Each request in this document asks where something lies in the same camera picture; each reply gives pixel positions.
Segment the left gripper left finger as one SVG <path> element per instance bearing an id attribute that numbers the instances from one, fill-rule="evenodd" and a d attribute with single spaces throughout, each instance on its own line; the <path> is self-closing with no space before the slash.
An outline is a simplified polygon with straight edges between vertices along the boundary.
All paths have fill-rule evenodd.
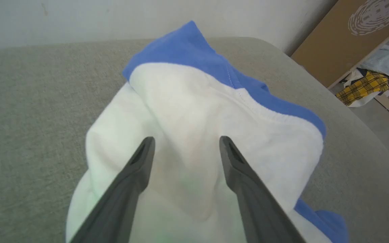
<path id="1" fill-rule="evenodd" d="M 128 243 L 140 194 L 149 184 L 155 139 L 145 137 L 81 224 L 72 243 Z"/>

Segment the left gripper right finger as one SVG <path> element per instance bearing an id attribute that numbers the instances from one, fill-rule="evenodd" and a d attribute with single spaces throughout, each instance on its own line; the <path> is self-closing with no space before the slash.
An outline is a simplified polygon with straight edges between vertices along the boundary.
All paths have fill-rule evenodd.
<path id="1" fill-rule="evenodd" d="M 219 139 L 228 187 L 236 194 L 248 243 L 304 243 L 290 218 L 228 136 Z"/>

